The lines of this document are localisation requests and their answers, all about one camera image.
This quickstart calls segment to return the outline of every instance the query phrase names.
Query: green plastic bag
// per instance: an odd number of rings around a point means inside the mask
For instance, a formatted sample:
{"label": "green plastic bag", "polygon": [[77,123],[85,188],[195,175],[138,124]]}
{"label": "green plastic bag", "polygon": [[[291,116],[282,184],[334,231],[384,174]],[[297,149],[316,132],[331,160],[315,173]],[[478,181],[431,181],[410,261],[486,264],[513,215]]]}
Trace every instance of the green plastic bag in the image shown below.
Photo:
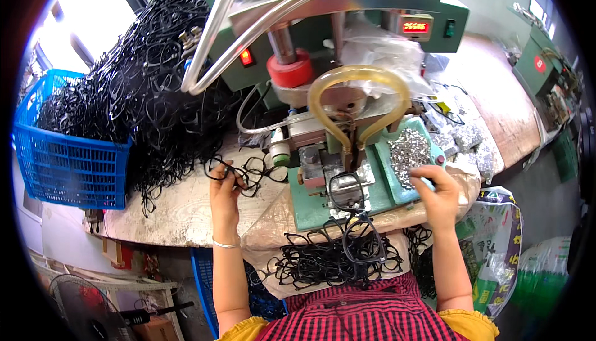
{"label": "green plastic bag", "polygon": [[455,231],[472,282],[474,310],[494,319],[516,286],[522,213],[505,188],[483,188]]}
{"label": "green plastic bag", "polygon": [[570,241],[570,236],[554,237],[522,253],[512,303],[540,318],[550,313],[569,277]]}

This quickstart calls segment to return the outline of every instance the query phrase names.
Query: yellow rubber tube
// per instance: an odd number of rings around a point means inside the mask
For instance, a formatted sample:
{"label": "yellow rubber tube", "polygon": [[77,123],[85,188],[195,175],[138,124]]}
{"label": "yellow rubber tube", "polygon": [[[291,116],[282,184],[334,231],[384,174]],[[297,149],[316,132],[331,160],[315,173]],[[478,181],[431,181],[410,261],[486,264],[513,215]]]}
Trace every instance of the yellow rubber tube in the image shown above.
{"label": "yellow rubber tube", "polygon": [[393,89],[398,100],[398,106],[391,112],[369,126],[358,137],[358,149],[363,150],[370,136],[375,135],[392,122],[399,120],[406,110],[412,105],[409,98],[408,85],[399,76],[386,69],[375,66],[343,66],[332,69],[319,76],[310,86],[308,91],[308,106],[310,112],[315,116],[331,134],[341,142],[344,153],[352,152],[350,139],[341,129],[329,118],[321,106],[321,95],[332,85],[345,81],[367,80],[384,84]]}

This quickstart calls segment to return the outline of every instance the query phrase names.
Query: woman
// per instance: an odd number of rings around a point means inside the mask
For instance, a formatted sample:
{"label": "woman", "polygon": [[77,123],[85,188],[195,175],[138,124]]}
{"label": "woman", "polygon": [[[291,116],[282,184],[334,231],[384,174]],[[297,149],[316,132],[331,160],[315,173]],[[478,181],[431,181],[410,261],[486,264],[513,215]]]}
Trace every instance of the woman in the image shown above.
{"label": "woman", "polygon": [[[223,178],[225,165],[213,170]],[[459,186],[440,166],[411,170],[411,182],[433,230],[437,311],[420,299],[411,272],[374,282],[368,289],[327,288],[286,299],[289,314],[267,322],[251,316],[249,290],[236,232],[238,175],[212,181],[213,303],[220,340],[494,340],[496,326],[474,311],[472,286],[455,235]],[[431,191],[420,177],[436,184]],[[243,186],[238,177],[238,184]]]}

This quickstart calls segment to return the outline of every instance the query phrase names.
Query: silver bracelet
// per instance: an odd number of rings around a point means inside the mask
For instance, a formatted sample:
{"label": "silver bracelet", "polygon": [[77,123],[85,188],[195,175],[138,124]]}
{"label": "silver bracelet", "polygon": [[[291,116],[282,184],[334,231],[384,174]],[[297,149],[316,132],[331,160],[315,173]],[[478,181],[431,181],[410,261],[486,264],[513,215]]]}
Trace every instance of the silver bracelet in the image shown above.
{"label": "silver bracelet", "polygon": [[221,247],[221,248],[237,248],[237,247],[239,247],[238,244],[222,244],[222,243],[218,243],[215,240],[213,240],[213,244],[215,244],[216,246]]}

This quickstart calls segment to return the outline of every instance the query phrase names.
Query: workbench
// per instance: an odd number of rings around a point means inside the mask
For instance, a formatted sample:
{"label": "workbench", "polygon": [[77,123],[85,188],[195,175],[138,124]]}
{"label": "workbench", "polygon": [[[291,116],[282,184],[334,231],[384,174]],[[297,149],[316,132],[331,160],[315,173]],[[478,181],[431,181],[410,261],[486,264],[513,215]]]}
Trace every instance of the workbench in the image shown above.
{"label": "workbench", "polygon": [[[513,166],[540,146],[540,133],[532,101],[511,72],[502,49],[490,39],[466,34],[445,74],[468,92],[476,107],[476,123],[484,130],[497,159],[495,173]],[[237,134],[229,133],[221,148],[224,159],[241,166],[249,157],[263,157],[258,149],[242,148]],[[209,206],[209,179],[203,166],[174,186],[164,188],[157,209],[145,218],[141,195],[134,194],[123,211],[107,211],[100,235],[111,239],[164,246],[211,246],[213,225]],[[276,199],[285,184],[264,180],[256,197],[238,198],[242,236]]]}

